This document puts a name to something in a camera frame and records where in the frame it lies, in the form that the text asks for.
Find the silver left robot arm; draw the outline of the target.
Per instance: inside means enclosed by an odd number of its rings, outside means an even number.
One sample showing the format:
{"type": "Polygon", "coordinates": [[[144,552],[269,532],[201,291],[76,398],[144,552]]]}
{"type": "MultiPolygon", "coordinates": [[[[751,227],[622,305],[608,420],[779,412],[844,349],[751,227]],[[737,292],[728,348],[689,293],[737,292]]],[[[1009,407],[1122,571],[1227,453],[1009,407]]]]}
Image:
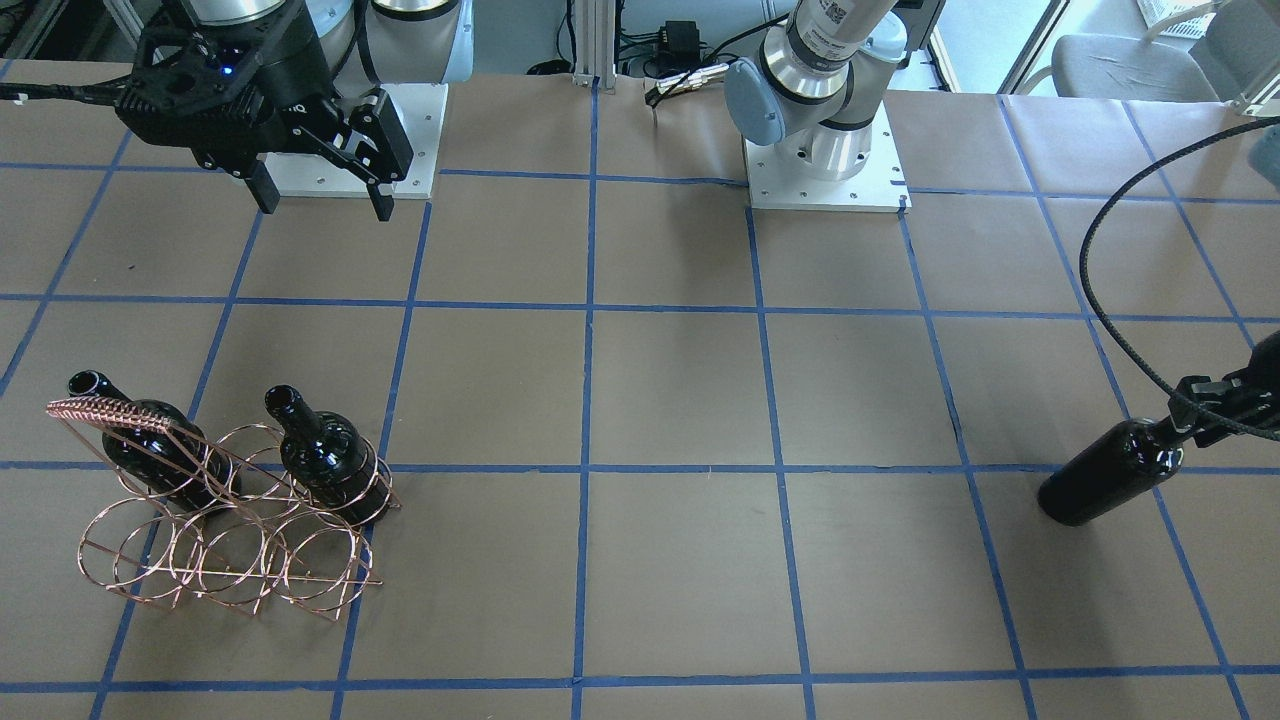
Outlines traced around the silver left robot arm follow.
{"type": "Polygon", "coordinates": [[[883,96],[908,36],[890,1],[800,1],[731,61],[724,100],[755,208],[908,205],[883,96]]]}

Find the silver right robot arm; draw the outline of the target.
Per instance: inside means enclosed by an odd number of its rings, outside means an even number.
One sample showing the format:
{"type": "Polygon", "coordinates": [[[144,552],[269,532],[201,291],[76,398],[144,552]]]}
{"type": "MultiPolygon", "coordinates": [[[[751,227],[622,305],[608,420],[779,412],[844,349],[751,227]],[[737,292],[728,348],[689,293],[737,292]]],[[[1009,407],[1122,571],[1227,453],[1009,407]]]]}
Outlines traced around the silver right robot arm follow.
{"type": "Polygon", "coordinates": [[[282,196],[367,195],[378,219],[433,195],[445,101],[474,69],[468,1],[165,1],[116,115],[282,196]]]}

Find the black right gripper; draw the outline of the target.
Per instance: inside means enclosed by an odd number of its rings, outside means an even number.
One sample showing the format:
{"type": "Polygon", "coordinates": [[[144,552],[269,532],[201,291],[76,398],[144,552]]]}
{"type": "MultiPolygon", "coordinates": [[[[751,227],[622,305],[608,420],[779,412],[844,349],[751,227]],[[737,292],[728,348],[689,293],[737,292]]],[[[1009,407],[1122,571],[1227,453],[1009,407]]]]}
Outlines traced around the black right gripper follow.
{"type": "Polygon", "coordinates": [[[270,154],[347,172],[379,222],[413,160],[390,95],[340,91],[314,26],[147,26],[115,113],[146,143],[187,149],[244,182],[265,215],[280,202],[270,154]]]}

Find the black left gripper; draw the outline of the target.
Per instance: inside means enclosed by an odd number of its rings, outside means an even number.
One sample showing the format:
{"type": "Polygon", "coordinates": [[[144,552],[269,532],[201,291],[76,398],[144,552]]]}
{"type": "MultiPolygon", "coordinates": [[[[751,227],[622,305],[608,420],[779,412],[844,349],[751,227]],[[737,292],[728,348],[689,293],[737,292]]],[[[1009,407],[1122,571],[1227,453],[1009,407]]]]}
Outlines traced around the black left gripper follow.
{"type": "Polygon", "coordinates": [[[1187,375],[1170,395],[1170,423],[1176,433],[1224,429],[1243,433],[1248,425],[1277,436],[1279,333],[1252,350],[1248,364],[1221,380],[1187,375]]]}

